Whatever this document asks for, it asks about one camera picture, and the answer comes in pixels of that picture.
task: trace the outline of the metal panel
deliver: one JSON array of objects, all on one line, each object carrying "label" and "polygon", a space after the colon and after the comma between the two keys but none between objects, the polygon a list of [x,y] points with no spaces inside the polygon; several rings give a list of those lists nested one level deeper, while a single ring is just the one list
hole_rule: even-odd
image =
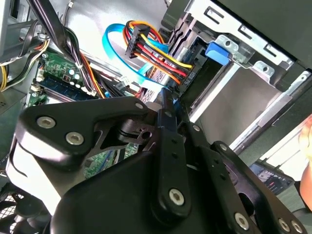
[{"label": "metal panel", "polygon": [[0,160],[10,150],[15,125],[24,106],[25,94],[9,89],[0,93]]},{"label": "metal panel", "polygon": [[4,52],[4,43],[6,39],[7,22],[10,12],[10,0],[0,1],[0,56]]},{"label": "metal panel", "polygon": [[312,1],[218,1],[312,68]]}]

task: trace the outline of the gray metal surface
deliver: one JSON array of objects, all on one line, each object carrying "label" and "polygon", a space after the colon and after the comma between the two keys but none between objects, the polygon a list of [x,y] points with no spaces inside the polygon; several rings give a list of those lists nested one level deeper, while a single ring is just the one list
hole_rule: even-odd
[{"label": "gray metal surface", "polygon": [[254,72],[240,68],[199,118],[207,140],[230,145],[279,94]]},{"label": "gray metal surface", "polygon": [[219,33],[229,33],[274,64],[288,70],[293,61],[211,0],[191,0],[185,9],[194,19]]},{"label": "gray metal surface", "polygon": [[4,43],[6,40],[6,31],[8,24],[8,17],[10,12],[10,0],[0,1],[0,56],[4,52]]},{"label": "gray metal surface", "polygon": [[17,102],[21,101],[25,94],[14,89],[8,89],[0,93],[0,117],[3,113],[9,110]]},{"label": "gray metal surface", "polygon": [[24,106],[25,94],[9,89],[0,93],[0,160],[11,146],[15,125]]}]

